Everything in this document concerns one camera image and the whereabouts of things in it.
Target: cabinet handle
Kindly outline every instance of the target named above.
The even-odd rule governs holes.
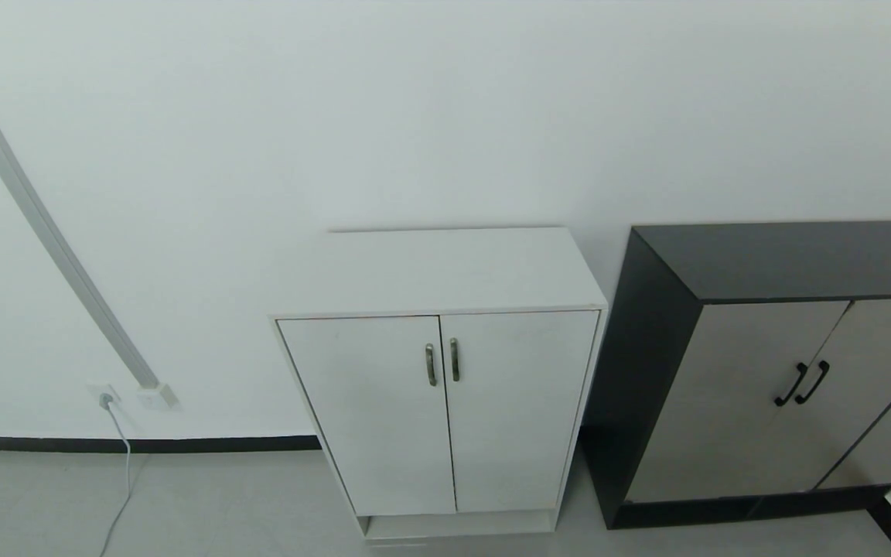
[[[428,369],[428,384],[435,387],[439,382],[435,380],[435,347],[425,345],[425,367]]]
[[[452,380],[459,381],[459,341],[449,339],[449,355],[452,356]]]
[[[806,364],[803,364],[802,362],[796,364],[796,371],[800,372],[800,377],[796,378],[796,383],[793,384],[793,387],[789,389],[789,392],[785,396],[782,396],[782,398],[777,396],[775,398],[776,406],[782,408],[782,406],[786,405],[786,402],[789,402],[789,399],[793,397],[793,392],[796,392],[796,389],[803,383],[803,378],[807,377],[807,370],[809,370],[809,367],[806,367]]]
[[[797,405],[802,405],[804,402],[809,401],[810,397],[813,396],[814,391],[817,391],[817,387],[820,387],[820,383],[827,377],[828,371],[831,370],[831,364],[820,360],[820,364],[817,364],[817,367],[820,368],[820,377],[817,378],[817,383],[814,383],[813,387],[810,387],[810,392],[807,392],[806,395],[796,395],[796,403]]]

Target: electrical outlet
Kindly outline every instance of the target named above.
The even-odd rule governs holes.
[[[88,388],[88,392],[91,392],[91,397],[96,404],[98,403],[98,399],[106,394],[112,396],[113,402],[119,403],[119,395],[116,395],[116,389],[112,388],[112,385],[110,384],[89,383],[85,385],[85,388]]]
[[[139,389],[137,398],[142,407],[148,410],[170,410],[177,403],[177,397],[166,383],[158,384],[155,388]]]

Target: black handle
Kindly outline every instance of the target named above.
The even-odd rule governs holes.
[[[779,398],[779,396],[775,398],[775,405],[779,406],[779,408],[782,408],[782,406],[786,405],[786,402],[789,402],[789,399],[793,397],[793,392],[796,392],[796,388],[800,387],[800,384],[803,383],[803,378],[807,377],[807,367],[802,362],[796,364],[796,371],[800,372],[800,377],[796,378],[796,383],[789,389],[788,394],[782,396],[782,398]]]
[[[817,364],[817,367],[820,368],[820,377],[817,378],[817,383],[814,383],[813,387],[810,387],[810,392],[807,392],[805,395],[796,395],[796,403],[797,405],[802,405],[802,403],[809,401],[810,397],[814,395],[814,391],[817,391],[817,387],[820,387],[820,383],[823,383],[824,378],[827,377],[828,371],[831,370],[831,364],[820,360],[820,364]]]

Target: white cabinet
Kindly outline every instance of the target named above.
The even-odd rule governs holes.
[[[598,314],[441,317],[457,511],[555,508]]]
[[[271,315],[367,538],[555,528],[606,300],[566,229],[346,233]]]
[[[284,340],[358,514],[456,512],[436,317],[293,320]],[[431,346],[428,380],[425,347]]]

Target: black cabinet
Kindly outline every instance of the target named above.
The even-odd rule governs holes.
[[[863,507],[889,409],[891,222],[632,230],[580,432],[608,528]]]

